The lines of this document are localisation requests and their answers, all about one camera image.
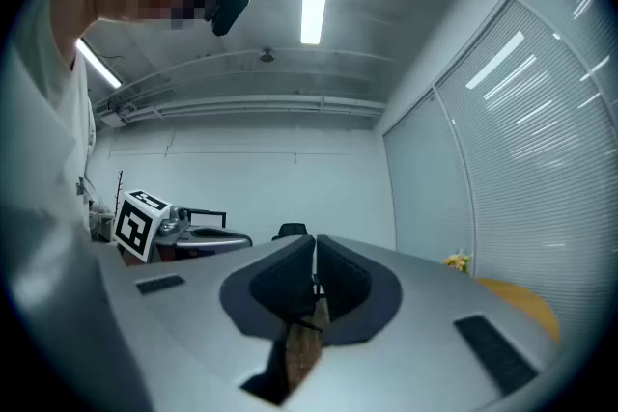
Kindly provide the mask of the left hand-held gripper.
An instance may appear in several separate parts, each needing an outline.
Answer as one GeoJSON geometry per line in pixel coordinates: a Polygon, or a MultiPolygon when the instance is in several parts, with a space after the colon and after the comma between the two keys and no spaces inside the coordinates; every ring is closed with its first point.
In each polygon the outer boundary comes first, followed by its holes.
{"type": "Polygon", "coordinates": [[[184,208],[173,206],[142,189],[123,193],[112,239],[142,262],[150,262],[158,245],[178,249],[231,252],[253,245],[246,234],[218,227],[190,226],[193,237],[176,239],[189,226],[184,208]]]}

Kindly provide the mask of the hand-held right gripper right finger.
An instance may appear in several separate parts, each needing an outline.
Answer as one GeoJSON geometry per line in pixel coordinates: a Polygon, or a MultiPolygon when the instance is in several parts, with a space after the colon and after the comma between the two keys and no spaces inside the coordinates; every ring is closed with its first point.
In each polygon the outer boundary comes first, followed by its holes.
{"type": "Polygon", "coordinates": [[[557,351],[548,332],[465,274],[322,235],[330,321],[293,411],[537,411],[557,351]]]}

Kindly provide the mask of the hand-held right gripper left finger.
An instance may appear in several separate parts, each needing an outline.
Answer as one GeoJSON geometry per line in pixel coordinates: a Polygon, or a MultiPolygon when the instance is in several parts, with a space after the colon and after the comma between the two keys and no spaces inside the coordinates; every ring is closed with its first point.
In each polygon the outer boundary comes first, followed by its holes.
{"type": "Polygon", "coordinates": [[[125,265],[98,250],[104,286],[157,411],[314,411],[286,369],[290,306],[308,288],[315,241],[293,236],[193,261],[125,265]]]}

